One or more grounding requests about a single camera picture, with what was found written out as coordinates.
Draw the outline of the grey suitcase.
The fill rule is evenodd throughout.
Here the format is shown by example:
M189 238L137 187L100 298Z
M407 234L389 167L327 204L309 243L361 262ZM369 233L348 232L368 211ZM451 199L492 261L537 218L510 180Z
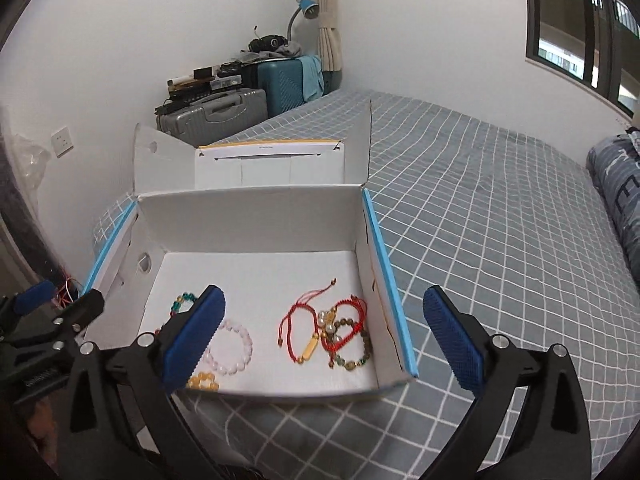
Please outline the grey suitcase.
M195 146L212 144L268 118L266 92L239 89L197 100L156 118L157 129Z

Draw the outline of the small pearl piece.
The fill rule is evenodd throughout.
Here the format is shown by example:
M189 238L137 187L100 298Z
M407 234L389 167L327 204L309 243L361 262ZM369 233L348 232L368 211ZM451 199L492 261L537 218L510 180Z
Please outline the small pearl piece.
M324 342L335 344L341 341L341 337L337 335L336 310L334 308L319 312L318 325L320 336Z

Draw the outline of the white blue cardboard box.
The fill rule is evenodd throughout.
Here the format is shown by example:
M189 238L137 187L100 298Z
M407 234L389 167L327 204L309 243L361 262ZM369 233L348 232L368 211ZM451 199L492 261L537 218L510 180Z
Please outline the white blue cardboard box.
M89 274L103 313L84 338L131 344L209 285L224 317L194 387L273 401L370 396L418 376L405 313L366 184L372 112L337 133L205 148L134 130L134 198ZM320 336L336 310L340 342Z

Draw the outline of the folded blue grey duvet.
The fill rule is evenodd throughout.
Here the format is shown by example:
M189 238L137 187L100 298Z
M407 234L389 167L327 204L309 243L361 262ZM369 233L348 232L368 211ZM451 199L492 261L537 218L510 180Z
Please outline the folded blue grey duvet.
M639 130L630 128L590 148L586 167L639 283Z

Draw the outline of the teal suitcase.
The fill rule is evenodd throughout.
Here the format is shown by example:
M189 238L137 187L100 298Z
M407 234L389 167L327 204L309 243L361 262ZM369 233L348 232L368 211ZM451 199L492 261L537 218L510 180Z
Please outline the teal suitcase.
M322 64L317 55L259 63L256 76L258 88L265 91L270 117L324 95Z

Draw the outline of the blue desk lamp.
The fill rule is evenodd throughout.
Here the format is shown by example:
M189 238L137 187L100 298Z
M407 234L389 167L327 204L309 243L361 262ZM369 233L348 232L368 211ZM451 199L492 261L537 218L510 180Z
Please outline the blue desk lamp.
M288 27L286 28L286 39L292 40L293 26L296 18L302 16L305 20L315 20L318 18L320 10L319 3L314 0L296 0L297 6L292 16L288 20Z

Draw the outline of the grey checked bed sheet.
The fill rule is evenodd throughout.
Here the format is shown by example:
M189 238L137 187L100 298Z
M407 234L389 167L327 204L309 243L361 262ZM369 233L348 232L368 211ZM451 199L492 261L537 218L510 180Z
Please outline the grey checked bed sheet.
M247 141L338 139L371 103L369 190L419 377L377 399L250 403L189 393L201 434L270 479L415 479L472 396L422 315L427 287L521 347L564 344L582 387L591 468L639 421L639 287L590 173L552 146L427 103L346 92L245 130Z

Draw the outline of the left beige curtain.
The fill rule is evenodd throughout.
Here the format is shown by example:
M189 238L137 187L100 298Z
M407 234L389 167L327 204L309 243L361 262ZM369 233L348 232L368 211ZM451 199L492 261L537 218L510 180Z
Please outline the left beige curtain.
M340 72L343 69L341 36L338 30L338 0L317 0L318 52L322 70Z

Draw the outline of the dark framed window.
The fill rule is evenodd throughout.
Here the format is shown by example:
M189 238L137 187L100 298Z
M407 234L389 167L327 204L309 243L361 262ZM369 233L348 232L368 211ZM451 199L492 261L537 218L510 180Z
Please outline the dark framed window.
M639 0L526 3L526 56L631 117L639 106Z

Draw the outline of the white wall socket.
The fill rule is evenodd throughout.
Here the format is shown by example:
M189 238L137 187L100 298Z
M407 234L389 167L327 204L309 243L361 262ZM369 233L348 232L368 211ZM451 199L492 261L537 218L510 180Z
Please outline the white wall socket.
M70 129L67 126L58 129L55 133L52 133L50 141L56 158L62 157L74 148Z

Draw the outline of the dark clutter pile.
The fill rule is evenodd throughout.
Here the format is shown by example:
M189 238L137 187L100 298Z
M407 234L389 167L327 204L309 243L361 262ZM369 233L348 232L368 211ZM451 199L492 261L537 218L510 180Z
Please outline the dark clutter pile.
M168 98L154 110L156 116L182 110L199 99L239 88L257 88L257 65L287 61L302 55L302 46L279 35L250 40L246 50L231 61L215 66L194 68L191 75L168 79Z

